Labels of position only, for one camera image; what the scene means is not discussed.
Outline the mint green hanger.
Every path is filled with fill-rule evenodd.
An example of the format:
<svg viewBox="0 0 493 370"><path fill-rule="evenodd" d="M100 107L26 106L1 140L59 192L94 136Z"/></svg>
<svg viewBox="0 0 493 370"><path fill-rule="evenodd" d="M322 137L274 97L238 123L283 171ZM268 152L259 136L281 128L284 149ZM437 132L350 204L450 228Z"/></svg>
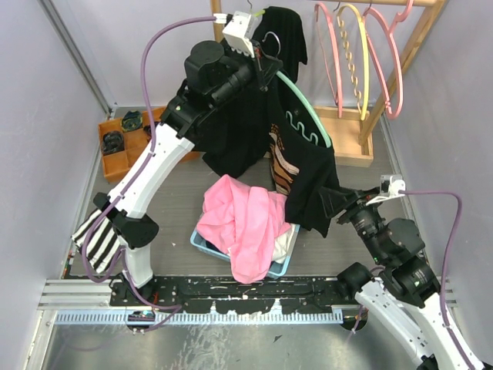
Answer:
<svg viewBox="0 0 493 370"><path fill-rule="evenodd" d="M284 114L290 127L313 145L331 148L333 144L330 135L296 84L279 69L275 75L269 75L267 86L270 87L272 83L280 87L280 102L287 105Z"/></svg>

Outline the black printed t shirt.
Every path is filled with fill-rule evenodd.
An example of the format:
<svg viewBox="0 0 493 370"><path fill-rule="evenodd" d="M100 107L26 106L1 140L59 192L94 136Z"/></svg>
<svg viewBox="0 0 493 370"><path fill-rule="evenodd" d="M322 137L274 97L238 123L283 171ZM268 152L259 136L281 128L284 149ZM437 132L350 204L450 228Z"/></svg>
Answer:
<svg viewBox="0 0 493 370"><path fill-rule="evenodd" d="M319 196L321 187L339 189L334 146L313 145L290 127L280 102L280 87L267 92L267 119L270 125L270 172L275 189L287 197L285 220L326 237L330 219L324 215Z"/></svg>

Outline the white t shirt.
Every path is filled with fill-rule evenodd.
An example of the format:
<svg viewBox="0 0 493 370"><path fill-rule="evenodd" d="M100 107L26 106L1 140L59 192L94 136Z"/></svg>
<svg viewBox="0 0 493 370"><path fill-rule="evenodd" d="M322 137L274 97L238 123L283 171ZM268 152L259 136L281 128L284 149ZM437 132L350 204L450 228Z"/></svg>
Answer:
<svg viewBox="0 0 493 370"><path fill-rule="evenodd" d="M292 253L291 249L296 241L300 226L291 224L290 229L275 239L272 262L283 264Z"/></svg>

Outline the salmon pink metal hanger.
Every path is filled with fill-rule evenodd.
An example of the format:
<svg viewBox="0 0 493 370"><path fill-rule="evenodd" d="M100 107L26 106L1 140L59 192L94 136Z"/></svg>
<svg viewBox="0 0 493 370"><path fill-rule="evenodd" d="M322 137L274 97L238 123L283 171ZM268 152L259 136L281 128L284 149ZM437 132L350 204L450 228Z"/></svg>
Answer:
<svg viewBox="0 0 493 370"><path fill-rule="evenodd" d="M341 118L343 114L343 89L334 19L322 1L315 3L314 17L318 42L324 58L327 81L337 108L337 118Z"/></svg>

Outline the pink t shirt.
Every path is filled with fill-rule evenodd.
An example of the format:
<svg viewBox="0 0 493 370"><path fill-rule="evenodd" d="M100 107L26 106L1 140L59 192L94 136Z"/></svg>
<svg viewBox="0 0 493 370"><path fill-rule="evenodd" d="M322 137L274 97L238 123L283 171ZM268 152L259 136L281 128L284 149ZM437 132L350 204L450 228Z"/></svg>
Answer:
<svg viewBox="0 0 493 370"><path fill-rule="evenodd" d="M204 194L199 235L230 257L235 280L264 279L272 262L275 239L290 229L285 220L287 197L222 176Z"/></svg>

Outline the yellow hanger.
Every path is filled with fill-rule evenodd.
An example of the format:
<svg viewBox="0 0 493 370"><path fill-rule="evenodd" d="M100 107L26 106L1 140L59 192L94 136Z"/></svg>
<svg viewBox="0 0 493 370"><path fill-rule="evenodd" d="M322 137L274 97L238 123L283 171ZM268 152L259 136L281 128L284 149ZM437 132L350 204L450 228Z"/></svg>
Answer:
<svg viewBox="0 0 493 370"><path fill-rule="evenodd" d="M356 99L359 120L363 121L367 115L370 92L370 66L367 32L363 17L355 5L342 4L335 12L339 28L340 40L344 50L344 58L350 74L350 84ZM359 41L352 43L349 28L346 26L345 16L352 15L356 24L356 33Z"/></svg>

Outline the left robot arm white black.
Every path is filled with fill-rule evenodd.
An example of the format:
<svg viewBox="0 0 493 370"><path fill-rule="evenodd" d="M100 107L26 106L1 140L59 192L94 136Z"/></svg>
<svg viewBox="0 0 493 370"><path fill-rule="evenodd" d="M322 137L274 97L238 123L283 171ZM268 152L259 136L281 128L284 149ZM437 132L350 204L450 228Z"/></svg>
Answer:
<svg viewBox="0 0 493 370"><path fill-rule="evenodd" d="M150 246L159 226L146 212L156 191L195 146L211 150L219 142L229 104L249 87L267 91L282 67L258 42L249 52L215 41L196 44L184 62L186 78L176 96L159 121L150 123L149 144L109 194L95 197L99 213L83 240L82 255L87 255L96 232L108 230L116 248L110 264L123 262L126 295L135 304L148 304L154 296Z"/></svg>

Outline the lime green hanger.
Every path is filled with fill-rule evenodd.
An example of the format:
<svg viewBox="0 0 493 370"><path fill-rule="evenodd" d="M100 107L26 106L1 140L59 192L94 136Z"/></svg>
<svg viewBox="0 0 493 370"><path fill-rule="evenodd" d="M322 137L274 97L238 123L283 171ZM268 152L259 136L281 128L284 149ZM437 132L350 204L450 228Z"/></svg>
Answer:
<svg viewBox="0 0 493 370"><path fill-rule="evenodd" d="M253 17L260 17L261 15L264 15L265 14L265 10L262 8L261 10L258 10L258 11L254 11L253 10L253 3L251 0L246 0L247 1L247 4L249 5L249 13L253 16Z"/></svg>

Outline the wooden clothes rack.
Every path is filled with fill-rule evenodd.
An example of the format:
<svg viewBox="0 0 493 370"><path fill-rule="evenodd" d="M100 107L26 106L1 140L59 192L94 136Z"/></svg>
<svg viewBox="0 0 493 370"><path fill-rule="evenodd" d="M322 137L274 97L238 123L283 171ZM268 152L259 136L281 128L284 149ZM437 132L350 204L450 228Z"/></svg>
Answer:
<svg viewBox="0 0 493 370"><path fill-rule="evenodd" d="M317 1L252 1L253 10L270 6L292 9L302 20L308 63L299 68L297 83L314 105L335 145L336 162L368 167L374 160L373 131L380 118L396 119L404 105L404 74L445 6L444 1L322 1L334 19L340 56L343 114L337 108L327 81L324 58L315 26ZM365 120L359 120L350 74L344 58L335 12L352 4L361 13L367 32L370 92ZM249 12L247 1L212 1L212 12ZM345 16L352 43L359 41L352 15Z"/></svg>

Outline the green black rolled sock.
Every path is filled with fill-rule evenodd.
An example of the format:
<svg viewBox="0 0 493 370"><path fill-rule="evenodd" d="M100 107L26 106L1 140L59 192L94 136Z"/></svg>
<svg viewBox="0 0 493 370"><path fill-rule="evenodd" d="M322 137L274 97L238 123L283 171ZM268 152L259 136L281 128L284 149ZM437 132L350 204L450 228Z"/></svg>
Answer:
<svg viewBox="0 0 493 370"><path fill-rule="evenodd" d="M121 128L124 133L132 132L143 127L143 115L138 110L128 111L121 119Z"/></svg>

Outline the light blue plastic basket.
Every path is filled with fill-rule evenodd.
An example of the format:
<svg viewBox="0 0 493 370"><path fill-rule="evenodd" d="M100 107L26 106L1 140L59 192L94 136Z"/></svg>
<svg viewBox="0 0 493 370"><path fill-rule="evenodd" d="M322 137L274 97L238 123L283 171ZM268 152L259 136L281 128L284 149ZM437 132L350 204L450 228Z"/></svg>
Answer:
<svg viewBox="0 0 493 370"><path fill-rule="evenodd" d="M271 262L270 269L266 275L267 278L277 279L283 277L286 274L299 231L300 226L297 224L293 224L288 238L289 244L286 248L286 254L284 258ZM190 237L190 243L199 251L230 263L230 257L227 254L223 254L219 250L217 250L209 241L199 235L196 230L193 231Z"/></svg>

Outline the orange wooden divider tray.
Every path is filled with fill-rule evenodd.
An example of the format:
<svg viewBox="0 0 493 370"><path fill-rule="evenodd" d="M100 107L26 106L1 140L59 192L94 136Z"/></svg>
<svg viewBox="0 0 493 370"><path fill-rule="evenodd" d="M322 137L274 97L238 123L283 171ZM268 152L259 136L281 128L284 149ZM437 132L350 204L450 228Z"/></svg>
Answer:
<svg viewBox="0 0 493 370"><path fill-rule="evenodd" d="M120 181L138 160L140 154L144 151L150 142L146 138L143 127L149 125L150 120L147 112L143 112L143 127L141 129L124 133L121 128L121 119L111 119L99 124L99 143L102 153L102 137L105 133L117 130L124 136L125 149L121 152L102 155L102 170L105 179L108 182Z"/></svg>

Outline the black white striped cloth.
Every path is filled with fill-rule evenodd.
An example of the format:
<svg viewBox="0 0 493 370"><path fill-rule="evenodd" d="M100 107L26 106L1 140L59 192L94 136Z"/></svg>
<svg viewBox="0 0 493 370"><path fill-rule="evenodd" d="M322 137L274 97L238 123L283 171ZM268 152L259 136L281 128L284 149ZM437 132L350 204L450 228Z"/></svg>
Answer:
<svg viewBox="0 0 493 370"><path fill-rule="evenodd" d="M89 228L94 224L100 214L100 210L94 210L71 236L71 239L77 246L79 253L82 253L82 246ZM119 237L113 230L110 221L105 218L96 227L86 248L86 257L96 273L102 274L108 270L114 255L119 249L119 246Z"/></svg>

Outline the black mounting base plate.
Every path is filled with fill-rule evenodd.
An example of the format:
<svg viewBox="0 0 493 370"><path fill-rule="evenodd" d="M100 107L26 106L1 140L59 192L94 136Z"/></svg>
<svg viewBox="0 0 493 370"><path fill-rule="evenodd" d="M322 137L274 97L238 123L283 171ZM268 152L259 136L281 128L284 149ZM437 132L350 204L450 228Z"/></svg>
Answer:
<svg viewBox="0 0 493 370"><path fill-rule="evenodd" d="M280 306L283 315L331 313L356 308L335 277L287 276L241 284L226 276L157 276L139 289L148 302L188 314L262 313Z"/></svg>

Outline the aluminium rail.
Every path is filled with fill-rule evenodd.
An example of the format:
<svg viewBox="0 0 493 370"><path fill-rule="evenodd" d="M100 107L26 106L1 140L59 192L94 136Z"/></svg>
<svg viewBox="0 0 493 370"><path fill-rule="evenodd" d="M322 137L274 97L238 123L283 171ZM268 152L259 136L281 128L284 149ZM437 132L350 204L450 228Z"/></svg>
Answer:
<svg viewBox="0 0 493 370"><path fill-rule="evenodd" d="M131 328L166 325L308 325L345 324L358 317L366 318L367 310L335 308L331 313L282 314L276 304L262 314L188 314L180 307L169 310L132 295L122 279L115 277L101 284L86 279L50 280L45 283L39 308L54 311L56 325L128 325Z"/></svg>

